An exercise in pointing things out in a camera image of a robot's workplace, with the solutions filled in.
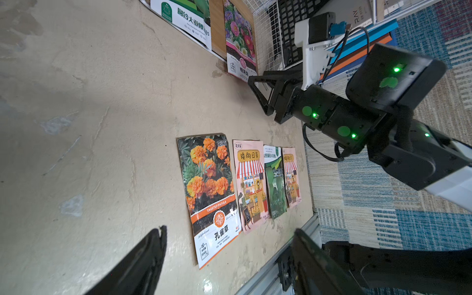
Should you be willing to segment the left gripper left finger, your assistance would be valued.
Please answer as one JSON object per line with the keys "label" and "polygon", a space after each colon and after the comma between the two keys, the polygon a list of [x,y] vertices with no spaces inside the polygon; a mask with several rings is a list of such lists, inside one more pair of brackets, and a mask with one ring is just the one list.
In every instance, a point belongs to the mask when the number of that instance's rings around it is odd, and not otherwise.
{"label": "left gripper left finger", "polygon": [[153,295],[167,249],[167,227],[151,230],[88,295]]}

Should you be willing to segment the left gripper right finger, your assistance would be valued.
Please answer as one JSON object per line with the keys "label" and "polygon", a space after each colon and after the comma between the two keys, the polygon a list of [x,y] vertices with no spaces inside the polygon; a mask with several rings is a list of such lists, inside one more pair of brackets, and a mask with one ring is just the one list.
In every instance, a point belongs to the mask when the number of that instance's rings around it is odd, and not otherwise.
{"label": "left gripper right finger", "polygon": [[296,295],[362,295],[364,291],[302,230],[291,244]]}

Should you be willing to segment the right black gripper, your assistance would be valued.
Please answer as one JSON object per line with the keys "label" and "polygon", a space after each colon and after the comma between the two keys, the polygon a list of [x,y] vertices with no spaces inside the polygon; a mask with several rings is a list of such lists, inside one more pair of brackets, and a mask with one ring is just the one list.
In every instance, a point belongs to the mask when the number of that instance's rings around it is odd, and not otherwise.
{"label": "right black gripper", "polygon": [[[267,83],[272,89],[268,98],[256,86],[257,82]],[[264,114],[275,113],[275,122],[285,123],[292,118],[291,108],[295,96],[302,86],[302,70],[264,71],[262,76],[250,76],[248,85],[255,94]]]}

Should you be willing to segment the pink flower seed bag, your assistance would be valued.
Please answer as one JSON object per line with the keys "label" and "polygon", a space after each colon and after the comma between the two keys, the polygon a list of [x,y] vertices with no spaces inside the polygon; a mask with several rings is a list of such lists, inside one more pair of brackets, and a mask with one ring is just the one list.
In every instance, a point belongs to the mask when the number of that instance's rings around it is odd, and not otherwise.
{"label": "pink flower seed bag", "polygon": [[258,65],[253,26],[235,1],[223,1],[227,72],[244,82],[256,76]]}

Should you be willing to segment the green gourd seed bag top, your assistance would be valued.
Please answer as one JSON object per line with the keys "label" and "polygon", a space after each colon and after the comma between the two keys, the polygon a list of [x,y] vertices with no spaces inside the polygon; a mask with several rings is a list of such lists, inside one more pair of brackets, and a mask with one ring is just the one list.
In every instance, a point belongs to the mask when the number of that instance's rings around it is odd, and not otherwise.
{"label": "green gourd seed bag top", "polygon": [[272,219],[287,211],[285,174],[281,147],[264,145],[264,166],[267,180],[269,208]]}

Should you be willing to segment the green gourd seed bag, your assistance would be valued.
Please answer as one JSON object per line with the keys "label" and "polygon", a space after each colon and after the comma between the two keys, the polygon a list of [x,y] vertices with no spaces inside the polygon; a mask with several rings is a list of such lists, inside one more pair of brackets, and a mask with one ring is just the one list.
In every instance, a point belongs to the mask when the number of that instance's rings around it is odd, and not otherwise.
{"label": "green gourd seed bag", "polygon": [[209,0],[151,0],[150,6],[164,20],[212,50]]}
{"label": "green gourd seed bag", "polygon": [[269,208],[272,219],[287,211],[285,174],[281,147],[264,145],[264,166],[267,180]]}

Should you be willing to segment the orange marigold seed bag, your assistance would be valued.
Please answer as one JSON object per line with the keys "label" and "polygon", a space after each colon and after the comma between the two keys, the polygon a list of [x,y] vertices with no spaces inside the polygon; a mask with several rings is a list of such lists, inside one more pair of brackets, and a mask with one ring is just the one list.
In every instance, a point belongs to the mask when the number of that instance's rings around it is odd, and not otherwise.
{"label": "orange marigold seed bag", "polygon": [[200,269],[242,232],[231,156],[222,133],[177,139],[185,200]]}

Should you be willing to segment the green gourd seed bag bottom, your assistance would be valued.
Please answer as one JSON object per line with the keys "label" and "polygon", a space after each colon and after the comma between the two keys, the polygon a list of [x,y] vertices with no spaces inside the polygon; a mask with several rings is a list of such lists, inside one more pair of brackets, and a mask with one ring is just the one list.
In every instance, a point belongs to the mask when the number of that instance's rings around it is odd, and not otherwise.
{"label": "green gourd seed bag bottom", "polygon": [[164,20],[212,50],[209,0],[151,0],[150,6]]}

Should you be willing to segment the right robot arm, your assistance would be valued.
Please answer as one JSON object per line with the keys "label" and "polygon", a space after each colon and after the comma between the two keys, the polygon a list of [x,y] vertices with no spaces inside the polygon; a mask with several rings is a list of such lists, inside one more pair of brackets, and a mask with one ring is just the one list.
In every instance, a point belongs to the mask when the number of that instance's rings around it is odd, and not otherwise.
{"label": "right robot arm", "polygon": [[431,57],[375,44],[352,76],[346,96],[311,84],[300,70],[266,71],[248,85],[263,111],[284,123],[333,139],[335,160],[366,149],[371,162],[417,191],[472,207],[472,148],[413,118],[414,110],[446,72]]}

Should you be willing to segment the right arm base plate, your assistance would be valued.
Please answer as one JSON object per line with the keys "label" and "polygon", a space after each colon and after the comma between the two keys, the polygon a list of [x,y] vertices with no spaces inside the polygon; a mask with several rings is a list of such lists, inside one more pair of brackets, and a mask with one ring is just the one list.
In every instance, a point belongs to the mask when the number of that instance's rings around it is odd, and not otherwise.
{"label": "right arm base plate", "polygon": [[308,295],[307,274],[301,263],[297,263],[292,247],[288,247],[276,260],[282,290],[292,287],[295,295]]}

